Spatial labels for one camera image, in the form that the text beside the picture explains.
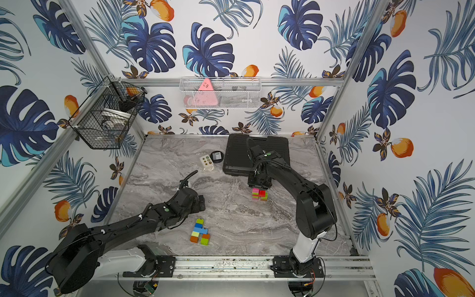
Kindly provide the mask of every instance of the pink object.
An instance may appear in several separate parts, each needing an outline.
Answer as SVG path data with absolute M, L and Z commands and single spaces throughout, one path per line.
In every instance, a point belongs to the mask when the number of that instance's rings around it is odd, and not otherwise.
M 213 85 L 209 78 L 205 78 L 198 91 L 211 91 L 211 92 L 196 92 L 194 97 L 185 98 L 186 107 L 195 107 L 195 106 L 214 106 L 218 105 L 218 99 L 214 93 Z

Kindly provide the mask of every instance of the white wire basket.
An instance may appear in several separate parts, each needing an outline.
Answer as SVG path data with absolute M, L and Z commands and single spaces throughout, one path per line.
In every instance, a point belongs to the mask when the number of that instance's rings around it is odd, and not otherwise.
M 262 105 L 259 77 L 208 77 L 214 91 L 198 91 L 206 77 L 182 77 L 180 91 L 187 109 L 256 109 Z

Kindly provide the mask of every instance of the toy block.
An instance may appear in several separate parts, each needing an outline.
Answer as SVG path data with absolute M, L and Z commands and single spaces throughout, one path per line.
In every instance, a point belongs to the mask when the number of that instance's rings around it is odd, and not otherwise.
M 202 228 L 195 228 L 193 229 L 194 232 L 198 232 L 200 234 L 207 234 L 208 230 L 207 229 L 202 229 Z

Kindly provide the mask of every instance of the black round object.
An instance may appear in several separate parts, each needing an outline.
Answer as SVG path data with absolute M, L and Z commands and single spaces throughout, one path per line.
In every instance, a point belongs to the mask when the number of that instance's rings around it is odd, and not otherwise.
M 210 156 L 213 163 L 221 163 L 224 160 L 224 154 L 220 151 L 214 151 Z

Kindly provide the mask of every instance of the wire basket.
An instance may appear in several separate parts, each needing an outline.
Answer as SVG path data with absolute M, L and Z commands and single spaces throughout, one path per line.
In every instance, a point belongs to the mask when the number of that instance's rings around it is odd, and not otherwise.
M 214 91 L 198 91 L 204 79 L 180 79 L 180 91 L 187 109 L 256 109 L 262 104 L 259 77 L 209 77 Z
M 92 149 L 119 149 L 147 92 L 126 82 L 111 82 L 107 77 L 91 94 L 96 91 L 102 92 L 98 100 L 72 128 Z

